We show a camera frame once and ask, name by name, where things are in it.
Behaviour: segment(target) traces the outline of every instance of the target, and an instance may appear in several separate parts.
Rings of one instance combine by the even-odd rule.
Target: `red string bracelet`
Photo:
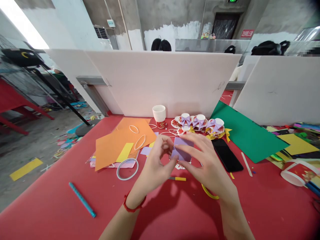
[[[123,202],[123,206],[124,208],[127,210],[127,212],[135,212],[138,209],[142,208],[143,203],[146,201],[147,196],[144,197],[144,200],[140,203],[140,205],[138,207],[136,207],[135,209],[130,209],[127,207],[126,201],[127,201],[127,197],[129,195],[130,191],[128,192],[127,195],[124,195],[124,202]]]

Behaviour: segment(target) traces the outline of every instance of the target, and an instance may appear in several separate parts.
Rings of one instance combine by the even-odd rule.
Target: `hand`
[[[237,189],[224,170],[211,141],[201,134],[191,132],[187,132],[187,134],[180,137],[194,142],[201,151],[187,145],[176,145],[175,147],[189,153],[201,162],[203,166],[196,168],[185,161],[179,161],[178,163],[185,167],[200,183],[217,194],[221,199],[224,200],[237,196]]]
[[[178,156],[171,159],[165,166],[162,165],[160,159],[164,154],[171,156],[172,149],[173,142],[170,137],[159,134],[139,178],[128,195],[127,207],[130,209],[136,208],[145,195],[159,187],[170,177]]]

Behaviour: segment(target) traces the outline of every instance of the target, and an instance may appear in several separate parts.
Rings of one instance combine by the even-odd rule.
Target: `wall vent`
[[[109,39],[107,31],[104,27],[97,26],[97,25],[94,25],[93,27],[94,27],[94,30],[96,31],[98,38]]]

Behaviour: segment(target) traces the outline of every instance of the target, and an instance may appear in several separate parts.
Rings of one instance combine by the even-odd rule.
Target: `orange paper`
[[[102,169],[114,162],[116,162],[119,154],[126,143],[134,143],[128,157],[135,158],[137,150],[134,150],[134,145],[142,135],[146,135],[144,144],[140,147],[143,148],[148,144],[154,142],[157,138],[147,123],[149,119],[131,118],[129,122],[120,125],[121,128],[116,129],[112,133],[96,140],[96,167],[95,170]],[[139,133],[134,133],[129,129],[133,125],[138,128]]]

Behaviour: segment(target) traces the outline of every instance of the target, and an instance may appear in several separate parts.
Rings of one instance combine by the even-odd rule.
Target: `green paper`
[[[254,163],[289,146],[251,119],[219,101],[211,118],[221,118],[226,128],[232,129],[230,139]]]

